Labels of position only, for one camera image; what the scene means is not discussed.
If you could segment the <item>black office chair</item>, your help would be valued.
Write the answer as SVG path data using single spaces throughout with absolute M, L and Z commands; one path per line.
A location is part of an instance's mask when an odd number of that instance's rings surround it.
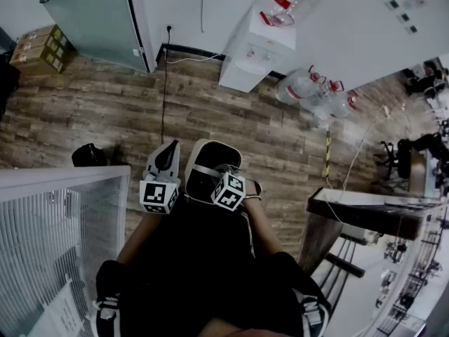
M 393 143 L 381 141 L 385 153 L 376 153 L 376 167 L 383 168 L 386 173 L 371 183 L 372 186 L 380 186 L 393 190 L 405 189 L 408 185 L 411 171 L 411 146 L 408 140 L 399 140 L 397 148 Z

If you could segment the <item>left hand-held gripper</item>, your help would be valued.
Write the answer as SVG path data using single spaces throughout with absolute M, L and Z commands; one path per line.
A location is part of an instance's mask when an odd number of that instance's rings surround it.
M 170 214 L 180 195 L 179 163 L 178 140 L 159 146 L 149 155 L 140 181 L 140 204 L 145 211 Z

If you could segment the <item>white water dispenser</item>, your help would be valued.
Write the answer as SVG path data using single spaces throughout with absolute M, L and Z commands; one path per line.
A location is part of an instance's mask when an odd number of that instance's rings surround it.
M 248 10 L 225 49 L 219 85 L 245 93 L 295 54 L 296 29 L 266 24 L 258 9 Z

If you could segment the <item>clear water jug red cap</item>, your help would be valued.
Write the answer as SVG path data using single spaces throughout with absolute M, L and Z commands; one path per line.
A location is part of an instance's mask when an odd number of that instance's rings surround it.
M 358 94 L 354 90 L 334 93 L 314 111 L 314 120 L 318 128 L 327 129 L 334 121 L 345 119 L 352 110 L 356 110 Z
M 316 88 L 302 100 L 301 107 L 309 112 L 315 112 L 318 107 L 325 105 L 334 95 L 345 90 L 341 81 L 327 81 L 317 84 Z

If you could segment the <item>yellow black striped strip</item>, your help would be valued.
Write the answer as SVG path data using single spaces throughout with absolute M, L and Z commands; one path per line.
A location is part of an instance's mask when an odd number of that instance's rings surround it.
M 326 180 L 329 178 L 330 175 L 330 145 L 331 145 L 331 134 L 330 134 L 330 127 L 328 127 L 327 134 L 326 134 Z

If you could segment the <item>white paper sheet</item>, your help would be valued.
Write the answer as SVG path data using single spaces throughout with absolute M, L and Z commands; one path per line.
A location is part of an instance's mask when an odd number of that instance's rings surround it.
M 75 305 L 71 285 L 73 280 L 65 276 L 66 283 L 44 311 L 29 337 L 78 337 L 83 322 Z

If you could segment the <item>person's left forearm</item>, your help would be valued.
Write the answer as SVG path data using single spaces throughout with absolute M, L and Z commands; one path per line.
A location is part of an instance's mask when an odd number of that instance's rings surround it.
M 120 253 L 117 261 L 124 265 L 132 265 L 139 257 L 149 238 L 155 233 L 161 222 L 161 216 L 148 213 L 138 223 Z

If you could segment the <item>person's right forearm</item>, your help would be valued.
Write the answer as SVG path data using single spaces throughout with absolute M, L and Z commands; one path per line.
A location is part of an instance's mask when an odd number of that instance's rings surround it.
M 243 205 L 248 212 L 253 248 L 256 258 L 268 258 L 283 251 L 272 224 L 257 198 L 244 199 Z

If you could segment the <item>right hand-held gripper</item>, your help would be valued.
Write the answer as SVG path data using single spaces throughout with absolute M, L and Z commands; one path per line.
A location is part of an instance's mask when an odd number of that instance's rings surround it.
M 215 168 L 218 179 L 211 194 L 214 205 L 235 211 L 246 196 L 246 179 L 239 169 L 229 164 L 220 164 Z

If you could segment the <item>frosted glass door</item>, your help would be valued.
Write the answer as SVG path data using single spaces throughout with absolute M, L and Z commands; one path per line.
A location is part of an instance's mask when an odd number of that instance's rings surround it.
M 39 3 L 79 54 L 149 71 L 132 0 L 39 0 Z

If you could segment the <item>dark wooden table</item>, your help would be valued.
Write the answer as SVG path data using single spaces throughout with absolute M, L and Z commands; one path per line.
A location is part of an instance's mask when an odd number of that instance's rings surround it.
M 300 267 L 311 274 L 345 227 L 416 240 L 429 209 L 416 198 L 320 188 L 306 203 L 307 227 Z

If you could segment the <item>spare water bottles on floor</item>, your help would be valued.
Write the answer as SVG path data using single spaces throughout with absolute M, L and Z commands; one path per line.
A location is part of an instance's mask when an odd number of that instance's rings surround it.
M 275 97 L 287 105 L 305 103 L 322 87 L 327 77 L 320 75 L 313 65 L 298 68 L 282 79 L 275 88 Z

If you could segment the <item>person's black clothing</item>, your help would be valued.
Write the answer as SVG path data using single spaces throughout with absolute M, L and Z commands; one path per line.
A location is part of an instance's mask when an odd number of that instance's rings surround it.
M 132 265 L 96 277 L 96 337 L 323 337 L 330 304 L 284 250 L 256 258 L 248 212 L 178 199 Z

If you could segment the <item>black bag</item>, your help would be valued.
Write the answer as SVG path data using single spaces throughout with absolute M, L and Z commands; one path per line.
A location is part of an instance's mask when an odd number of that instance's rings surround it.
M 74 167 L 95 167 L 106 166 L 107 158 L 105 153 L 89 143 L 76 149 L 72 154 Z

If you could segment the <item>brown cardboard box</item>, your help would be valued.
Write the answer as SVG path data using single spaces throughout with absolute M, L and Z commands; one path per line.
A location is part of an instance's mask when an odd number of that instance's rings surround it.
M 63 48 L 70 45 L 70 42 L 66 35 L 62 32 L 58 25 L 49 25 L 41 27 L 39 29 L 32 30 L 31 32 L 23 34 L 19 39 L 19 44 L 32 42 L 33 44 L 40 38 L 51 38 L 52 41 L 60 44 Z
M 37 41 L 35 41 L 34 44 L 32 42 L 18 44 L 16 46 L 16 49 L 14 50 L 14 52 L 19 52 L 22 50 L 37 48 L 37 47 L 41 47 L 41 46 L 47 46 L 50 49 L 52 49 L 53 51 L 56 51 L 58 48 L 61 48 L 66 52 L 72 47 L 72 45 L 70 43 L 70 45 L 68 47 L 63 48 L 60 44 L 56 43 L 55 41 L 52 41 L 51 38 L 47 39 L 46 37 L 43 37 L 43 38 L 40 38 Z
M 14 52 L 10 64 L 23 74 L 60 74 L 65 66 L 66 51 L 47 46 Z

